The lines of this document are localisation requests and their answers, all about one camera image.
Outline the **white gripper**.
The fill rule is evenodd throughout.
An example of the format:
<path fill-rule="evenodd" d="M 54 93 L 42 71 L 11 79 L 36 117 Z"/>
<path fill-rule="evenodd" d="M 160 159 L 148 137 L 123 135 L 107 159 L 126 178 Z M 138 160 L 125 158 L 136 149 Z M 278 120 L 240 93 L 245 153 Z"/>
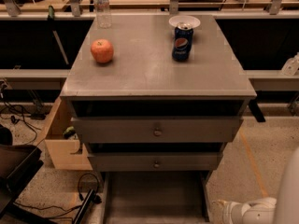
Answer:
<path fill-rule="evenodd" d="M 249 210 L 247 203 L 226 202 L 225 200 L 212 202 L 223 207 L 222 220 L 224 224 L 243 224 L 243 216 Z"/>

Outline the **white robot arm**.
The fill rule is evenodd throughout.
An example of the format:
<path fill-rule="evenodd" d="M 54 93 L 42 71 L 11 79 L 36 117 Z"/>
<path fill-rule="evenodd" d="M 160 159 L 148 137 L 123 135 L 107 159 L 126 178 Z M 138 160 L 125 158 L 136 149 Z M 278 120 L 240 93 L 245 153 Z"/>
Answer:
<path fill-rule="evenodd" d="M 299 148 L 283 170 L 277 198 L 213 203 L 221 207 L 222 224 L 299 224 Z"/>

